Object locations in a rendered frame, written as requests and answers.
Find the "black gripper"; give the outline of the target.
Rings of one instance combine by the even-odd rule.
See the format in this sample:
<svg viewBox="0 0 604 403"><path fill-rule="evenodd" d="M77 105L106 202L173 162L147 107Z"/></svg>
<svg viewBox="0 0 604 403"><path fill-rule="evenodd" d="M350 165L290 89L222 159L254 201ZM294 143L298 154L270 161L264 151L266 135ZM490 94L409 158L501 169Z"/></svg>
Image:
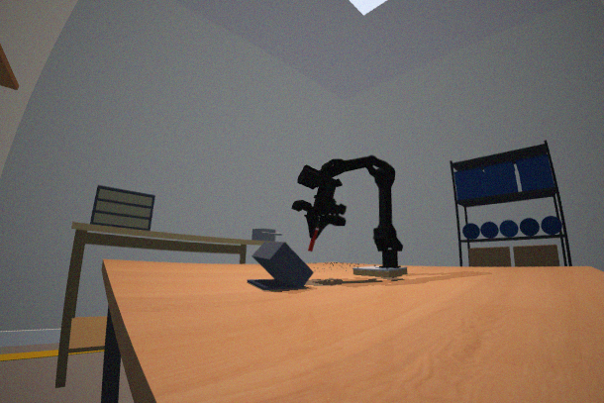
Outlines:
<svg viewBox="0 0 604 403"><path fill-rule="evenodd" d="M319 206L320 202L324 198L331 202L333 202L333 201L335 202L334 195L332 195L328 192L318 191L317 195L314 195L314 198L315 198L314 206L312 206L311 203L306 202L304 200L298 200L293 203L292 209L296 210L298 212L300 212L302 210L307 211L307 215L304 215L304 217L306 217L306 219L307 219L307 223L308 223L308 227L309 227L309 234L310 234L311 239L313 239L316 227L319 227L318 234L316 237L316 240L317 240L319 235L322 233L322 231L328 224L333 224L335 226L344 226L346 223L346 219L341 216L339 216L339 217L336 215L331 216L329 214L332 214L332 213L326 211L324 208L322 208L322 206Z"/></svg>

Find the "dark red peg with white band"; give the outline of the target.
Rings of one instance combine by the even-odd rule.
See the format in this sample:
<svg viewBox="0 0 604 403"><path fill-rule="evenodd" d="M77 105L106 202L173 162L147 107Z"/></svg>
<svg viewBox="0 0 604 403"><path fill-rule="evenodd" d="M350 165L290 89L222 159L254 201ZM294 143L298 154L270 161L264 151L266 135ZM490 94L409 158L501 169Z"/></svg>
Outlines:
<svg viewBox="0 0 604 403"><path fill-rule="evenodd" d="M317 237L317 234L318 234L318 230L319 230L319 227L316 227L316 229L315 229L315 233L314 233L313 239L311 239L311 242L310 242L310 246L309 246L308 251L312 251L312 250L313 250L313 248L314 248L314 244L315 244L315 241L316 241L316 237Z"/></svg>

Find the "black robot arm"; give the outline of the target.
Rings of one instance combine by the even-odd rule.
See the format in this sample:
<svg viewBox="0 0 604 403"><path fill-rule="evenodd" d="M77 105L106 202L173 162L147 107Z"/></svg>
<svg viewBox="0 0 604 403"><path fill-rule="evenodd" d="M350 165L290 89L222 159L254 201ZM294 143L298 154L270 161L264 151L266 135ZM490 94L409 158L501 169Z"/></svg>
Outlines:
<svg viewBox="0 0 604 403"><path fill-rule="evenodd" d="M379 168L375 169L373 166ZM349 160L334 158L323 164L320 170L306 164L298 176L297 182L311 189L319 187L318 191L334 195L336 187L343 186L343 184L339 179L333 177L364 167L375 177L375 184L378 187L379 225L373 231L374 243L378 251L382 252L383 266L380 267L401 267L398 265L397 254L402 252L403 246L396 238L397 232L392 225L391 187L395 180L395 169L387 161L369 155ZM337 201L331 202L324 198L319 206L332 213L332 216L344 215L347 206L343 204L339 206L336 203Z"/></svg>

